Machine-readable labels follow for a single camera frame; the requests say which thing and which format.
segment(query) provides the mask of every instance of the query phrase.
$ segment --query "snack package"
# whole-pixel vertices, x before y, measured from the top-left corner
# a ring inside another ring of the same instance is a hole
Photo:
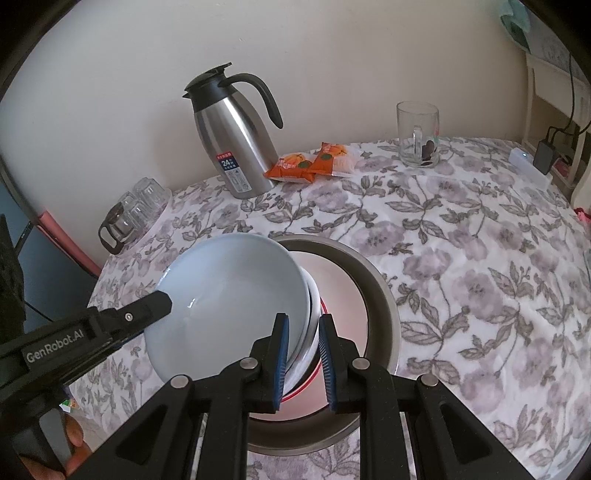
[[[349,177],[355,173],[355,165],[361,160],[361,150],[348,145],[322,143],[318,156],[309,172],[333,177]]]
[[[310,173],[313,155],[309,153],[290,153],[281,157],[275,166],[265,173],[271,180],[291,181],[294,183],[312,183],[314,174]]]

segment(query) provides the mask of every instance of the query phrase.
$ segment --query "charger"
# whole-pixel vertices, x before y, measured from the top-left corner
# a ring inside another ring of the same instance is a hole
[[[535,151],[534,167],[546,175],[558,157],[559,154],[556,151],[556,147],[552,143],[548,142],[547,140],[540,140],[540,143],[538,143],[538,148]]]

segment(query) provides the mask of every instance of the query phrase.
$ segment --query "floral tablecloth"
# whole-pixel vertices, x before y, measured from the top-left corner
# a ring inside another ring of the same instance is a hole
[[[432,372],[536,478],[572,467],[591,434],[589,237],[565,198],[507,162],[516,144],[442,139],[442,161],[409,168],[396,141],[359,144],[350,179],[278,184],[237,200],[219,177],[174,196],[142,251],[110,257],[91,305],[121,307],[153,291],[180,254],[211,236],[310,233],[366,256],[402,321],[398,374]],[[71,390],[110,434],[162,385],[143,335]],[[359,477],[358,432],[309,455],[249,454],[253,480]]]

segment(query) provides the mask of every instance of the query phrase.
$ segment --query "white device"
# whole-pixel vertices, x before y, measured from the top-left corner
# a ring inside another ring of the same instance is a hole
[[[509,163],[517,168],[525,177],[529,178],[535,185],[546,190],[552,183],[552,174],[544,175],[533,165],[534,157],[520,148],[514,148],[509,154]]]

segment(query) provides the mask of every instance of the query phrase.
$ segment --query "glass cup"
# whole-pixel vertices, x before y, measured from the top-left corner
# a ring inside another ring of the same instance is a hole
[[[150,218],[153,220],[158,218],[168,203],[166,191],[154,179],[144,177],[134,185],[133,191],[136,197],[151,210]]]
[[[119,199],[119,203],[123,206],[123,210],[129,214],[139,233],[149,229],[153,223],[154,209],[132,192],[125,192]]]
[[[425,102],[400,102],[398,119],[398,154],[411,167],[429,168],[439,162],[439,110]]]
[[[101,235],[103,229],[106,229],[111,237],[109,240],[113,240],[115,242],[114,244]],[[109,210],[105,220],[103,220],[99,227],[100,243],[114,255],[119,254],[126,243],[133,241],[137,237],[137,233],[138,227],[135,220],[130,212],[125,211],[121,202],[117,202]]]

